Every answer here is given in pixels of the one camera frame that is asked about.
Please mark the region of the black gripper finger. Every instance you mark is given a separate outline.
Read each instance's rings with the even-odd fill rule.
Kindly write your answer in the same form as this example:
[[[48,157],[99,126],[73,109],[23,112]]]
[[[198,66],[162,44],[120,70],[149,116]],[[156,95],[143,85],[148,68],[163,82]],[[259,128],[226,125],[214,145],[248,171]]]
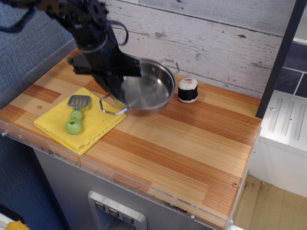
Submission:
[[[96,81],[96,83],[107,93],[109,93],[109,90],[108,90],[108,87],[105,83],[105,80],[104,80],[104,77],[96,74],[96,73],[93,73],[92,74],[94,80]]]
[[[106,82],[108,91],[113,96],[119,96],[119,94],[121,93],[121,84],[123,82],[123,76],[122,75],[107,76],[105,79],[105,82]]]

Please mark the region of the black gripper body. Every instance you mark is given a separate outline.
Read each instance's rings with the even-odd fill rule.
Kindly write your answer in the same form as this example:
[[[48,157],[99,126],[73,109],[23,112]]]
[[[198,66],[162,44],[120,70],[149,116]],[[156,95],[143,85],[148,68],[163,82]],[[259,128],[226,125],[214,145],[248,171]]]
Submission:
[[[122,75],[140,77],[140,61],[119,49],[108,36],[97,47],[77,45],[80,55],[69,58],[68,63],[77,74],[98,74],[100,76]]]

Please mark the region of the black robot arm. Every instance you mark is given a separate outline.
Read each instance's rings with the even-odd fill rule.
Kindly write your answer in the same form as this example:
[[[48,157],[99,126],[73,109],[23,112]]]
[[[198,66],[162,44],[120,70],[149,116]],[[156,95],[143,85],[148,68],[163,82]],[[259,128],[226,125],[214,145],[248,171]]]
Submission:
[[[36,11],[44,11],[71,33],[78,56],[68,61],[76,74],[90,74],[106,91],[116,94],[120,91],[125,76],[141,77],[140,61],[119,49],[127,41],[118,43],[112,26],[126,26],[107,19],[106,4],[99,0],[4,0],[3,4],[28,11],[9,27],[0,30],[18,33],[32,19]]]

